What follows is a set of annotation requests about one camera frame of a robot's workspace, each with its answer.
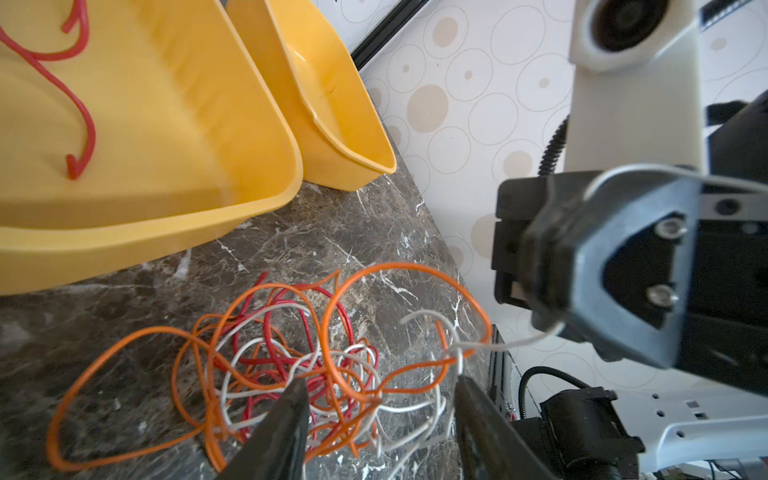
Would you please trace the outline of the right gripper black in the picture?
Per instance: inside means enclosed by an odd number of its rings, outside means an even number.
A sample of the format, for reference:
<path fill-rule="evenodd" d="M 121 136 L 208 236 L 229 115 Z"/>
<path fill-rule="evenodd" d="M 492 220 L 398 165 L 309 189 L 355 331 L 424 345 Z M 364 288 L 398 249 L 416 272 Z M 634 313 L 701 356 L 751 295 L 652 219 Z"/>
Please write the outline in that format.
<path fill-rule="evenodd" d="M 767 392 L 767 99 L 707 110 L 711 173 L 630 168 L 498 190 L 495 298 L 535 329 Z"/>

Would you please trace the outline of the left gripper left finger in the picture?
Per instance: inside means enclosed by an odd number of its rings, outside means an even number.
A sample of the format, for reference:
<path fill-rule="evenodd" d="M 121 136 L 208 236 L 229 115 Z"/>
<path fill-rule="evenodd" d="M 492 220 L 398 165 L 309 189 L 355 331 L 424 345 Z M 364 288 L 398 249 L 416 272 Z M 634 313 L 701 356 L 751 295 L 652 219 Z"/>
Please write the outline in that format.
<path fill-rule="evenodd" d="M 309 412 L 306 382 L 295 379 L 216 479 L 302 479 Z"/>

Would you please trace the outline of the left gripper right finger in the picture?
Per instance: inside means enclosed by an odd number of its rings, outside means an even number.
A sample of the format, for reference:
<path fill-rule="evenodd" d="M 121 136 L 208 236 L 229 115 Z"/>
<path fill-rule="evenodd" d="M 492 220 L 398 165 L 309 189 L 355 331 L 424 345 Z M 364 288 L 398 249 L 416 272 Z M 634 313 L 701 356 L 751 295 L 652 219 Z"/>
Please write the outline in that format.
<path fill-rule="evenodd" d="M 466 479 L 553 479 L 555 475 L 495 408 L 474 379 L 454 389 L 456 439 Z"/>

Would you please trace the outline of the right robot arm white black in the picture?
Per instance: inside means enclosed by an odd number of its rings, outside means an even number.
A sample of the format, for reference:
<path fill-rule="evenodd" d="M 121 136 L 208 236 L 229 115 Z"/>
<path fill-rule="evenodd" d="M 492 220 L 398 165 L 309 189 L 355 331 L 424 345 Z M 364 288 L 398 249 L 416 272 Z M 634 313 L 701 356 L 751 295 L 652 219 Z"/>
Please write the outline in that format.
<path fill-rule="evenodd" d="M 631 171 L 557 173 L 575 142 L 558 126 L 534 178 L 498 191 L 495 298 L 536 329 L 723 384 L 646 395 L 571 379 L 534 416 L 502 425 L 460 409 L 466 472 L 628 479 L 692 460 L 767 453 L 767 99 L 711 105 L 710 161 L 736 180 Z"/>

